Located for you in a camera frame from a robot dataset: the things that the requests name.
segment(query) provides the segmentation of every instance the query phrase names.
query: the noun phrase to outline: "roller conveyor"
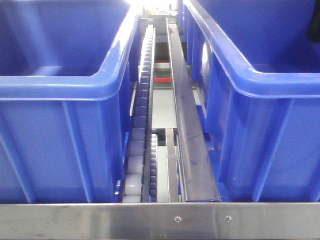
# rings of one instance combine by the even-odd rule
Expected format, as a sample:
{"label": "roller conveyor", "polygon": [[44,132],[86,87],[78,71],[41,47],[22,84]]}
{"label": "roller conveyor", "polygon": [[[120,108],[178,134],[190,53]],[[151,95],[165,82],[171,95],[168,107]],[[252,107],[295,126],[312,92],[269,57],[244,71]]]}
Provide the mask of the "roller conveyor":
{"label": "roller conveyor", "polygon": [[122,203],[0,204],[0,239],[317,239],[318,203],[221,202],[174,18],[166,19],[177,129],[163,135],[168,203],[156,203],[155,29],[142,44]]}

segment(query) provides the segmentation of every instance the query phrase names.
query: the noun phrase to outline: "conveyor frame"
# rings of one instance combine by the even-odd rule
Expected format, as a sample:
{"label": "conveyor frame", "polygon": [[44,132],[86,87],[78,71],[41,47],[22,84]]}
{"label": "conveyor frame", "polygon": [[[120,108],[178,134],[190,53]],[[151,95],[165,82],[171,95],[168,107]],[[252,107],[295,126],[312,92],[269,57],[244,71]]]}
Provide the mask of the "conveyor frame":
{"label": "conveyor frame", "polygon": [[[186,76],[186,66],[179,48],[178,28],[173,19],[167,20],[167,30],[172,75],[177,91],[177,83],[181,81],[182,84],[182,77]],[[187,154],[183,147],[180,150],[182,156]],[[192,201],[197,195],[193,192],[196,186],[185,188],[186,200]],[[209,194],[213,201],[214,192]],[[319,203],[0,204],[0,239],[205,240],[319,237]]]}

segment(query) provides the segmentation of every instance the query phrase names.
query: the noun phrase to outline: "metal rail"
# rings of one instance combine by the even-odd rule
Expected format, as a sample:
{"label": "metal rail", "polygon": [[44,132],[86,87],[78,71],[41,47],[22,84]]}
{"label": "metal rail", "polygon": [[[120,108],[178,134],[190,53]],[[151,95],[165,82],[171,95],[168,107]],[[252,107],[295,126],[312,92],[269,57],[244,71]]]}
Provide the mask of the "metal rail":
{"label": "metal rail", "polygon": [[316,239],[318,203],[0,205],[0,239]]}
{"label": "metal rail", "polygon": [[219,202],[220,194],[200,124],[196,102],[174,18],[166,19],[174,89],[181,183],[187,202]]}

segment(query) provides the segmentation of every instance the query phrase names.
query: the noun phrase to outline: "stainless steel rail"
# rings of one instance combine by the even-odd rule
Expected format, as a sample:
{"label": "stainless steel rail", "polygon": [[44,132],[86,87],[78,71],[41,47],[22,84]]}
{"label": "stainless steel rail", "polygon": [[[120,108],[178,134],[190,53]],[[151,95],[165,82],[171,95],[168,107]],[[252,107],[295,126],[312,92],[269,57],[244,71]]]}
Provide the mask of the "stainless steel rail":
{"label": "stainless steel rail", "polygon": [[167,18],[166,25],[178,126],[183,197],[187,202],[218,202],[220,194],[189,81],[178,27],[174,18]]}

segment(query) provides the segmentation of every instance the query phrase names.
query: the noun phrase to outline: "metal channel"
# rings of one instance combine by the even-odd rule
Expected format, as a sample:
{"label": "metal channel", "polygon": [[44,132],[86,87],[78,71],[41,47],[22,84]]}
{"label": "metal channel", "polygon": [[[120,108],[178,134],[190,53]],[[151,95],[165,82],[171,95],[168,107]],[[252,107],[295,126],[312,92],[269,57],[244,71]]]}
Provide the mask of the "metal channel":
{"label": "metal channel", "polygon": [[178,27],[174,18],[167,18],[166,25],[178,126],[183,197],[187,202],[218,202],[221,200],[220,194],[207,153]]}
{"label": "metal channel", "polygon": [[0,239],[317,239],[318,203],[3,204]]}
{"label": "metal channel", "polygon": [[154,92],[155,46],[156,46],[156,29],[153,28],[148,119],[147,119],[147,127],[146,127],[143,185],[142,185],[142,196],[141,196],[141,201],[144,203],[149,202],[149,190],[150,190],[149,189],[150,188],[150,158],[151,158],[151,134],[152,134],[152,112],[153,112],[153,92]]}
{"label": "metal channel", "polygon": [[179,202],[178,195],[178,155],[175,150],[174,129],[165,129],[166,155],[168,162],[169,203]]}

